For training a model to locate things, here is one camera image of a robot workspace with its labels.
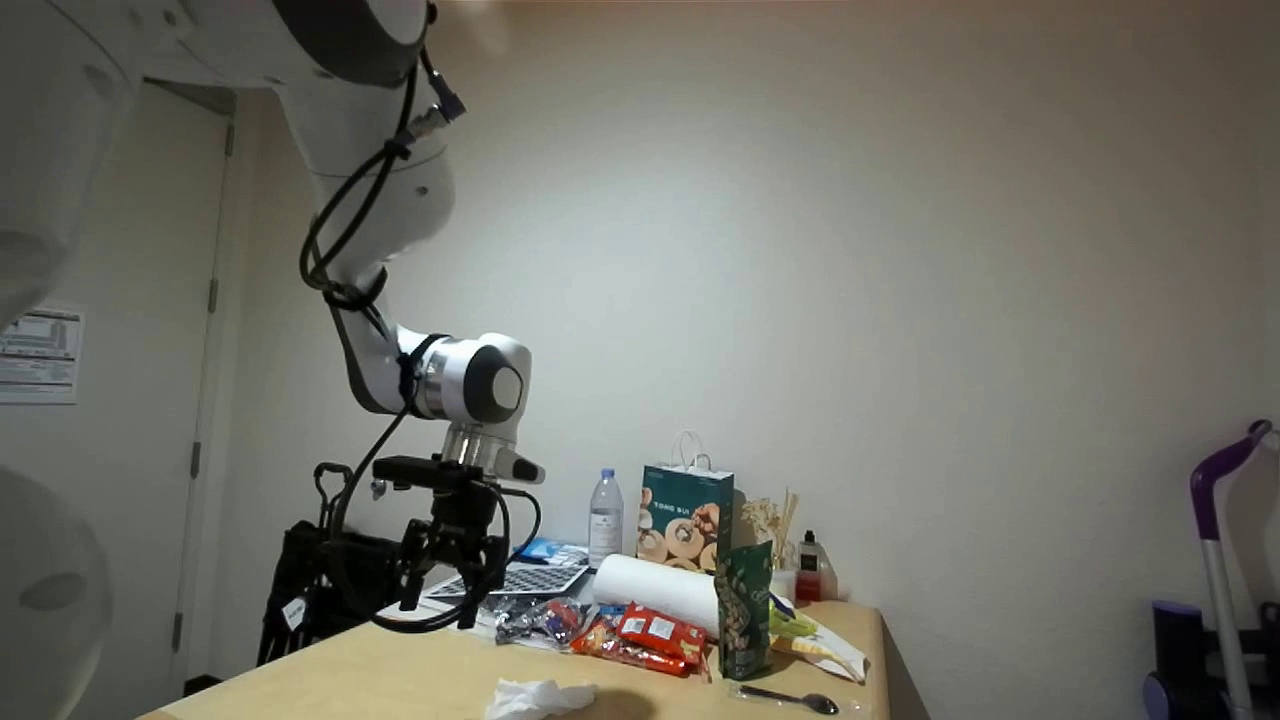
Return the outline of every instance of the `robotic arm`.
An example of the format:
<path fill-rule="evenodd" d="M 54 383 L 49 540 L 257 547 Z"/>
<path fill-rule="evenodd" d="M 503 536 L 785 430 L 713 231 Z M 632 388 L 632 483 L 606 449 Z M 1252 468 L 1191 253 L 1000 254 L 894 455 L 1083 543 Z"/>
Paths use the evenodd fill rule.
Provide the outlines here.
<path fill-rule="evenodd" d="M 298 274 L 336 319 L 367 412 L 446 421 L 430 460 L 380 460 L 394 487 L 430 487 L 430 524 L 405 536 L 405 603 L 441 558 L 498 583 L 487 536 L 494 479 L 540 479 L 515 451 L 531 356 L 510 334 L 423 334 L 380 312 L 389 254 L 452 213 L 442 145 L 462 103 L 430 68 L 426 0 L 2 0 L 0 8 L 0 322 L 62 264 L 94 168 L 145 76 L 273 87 L 323 199 Z"/>

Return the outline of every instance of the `wooden table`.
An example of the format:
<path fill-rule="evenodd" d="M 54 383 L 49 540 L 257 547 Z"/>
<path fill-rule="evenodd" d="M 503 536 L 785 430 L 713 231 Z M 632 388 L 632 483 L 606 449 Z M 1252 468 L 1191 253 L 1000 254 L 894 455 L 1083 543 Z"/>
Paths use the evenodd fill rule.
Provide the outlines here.
<path fill-rule="evenodd" d="M 840 714 L 886 720 L 880 612 L 857 603 L 810 603 L 805 612 L 867 651 L 867 684 L 832 678 L 805 658 L 780 658 L 772 676 L 751 684 L 822 692 L 840 698 Z M 548 649 L 494 649 L 474 632 L 394 635 L 362 625 L 145 720 L 478 720 L 494 678 L 593 684 L 596 698 L 573 720 L 810 714 L 799 705 L 741 696 L 732 678 L 671 678 Z"/>

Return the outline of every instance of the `water bottle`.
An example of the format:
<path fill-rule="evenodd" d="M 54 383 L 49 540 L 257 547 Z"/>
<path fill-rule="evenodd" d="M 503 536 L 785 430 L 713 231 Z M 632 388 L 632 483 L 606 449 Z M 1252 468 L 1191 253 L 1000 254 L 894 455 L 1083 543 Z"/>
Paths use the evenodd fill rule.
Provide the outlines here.
<path fill-rule="evenodd" d="M 593 493 L 593 564 L 598 567 L 604 554 L 623 547 L 623 493 L 614 487 L 614 472 L 598 468 L 596 493 Z"/>

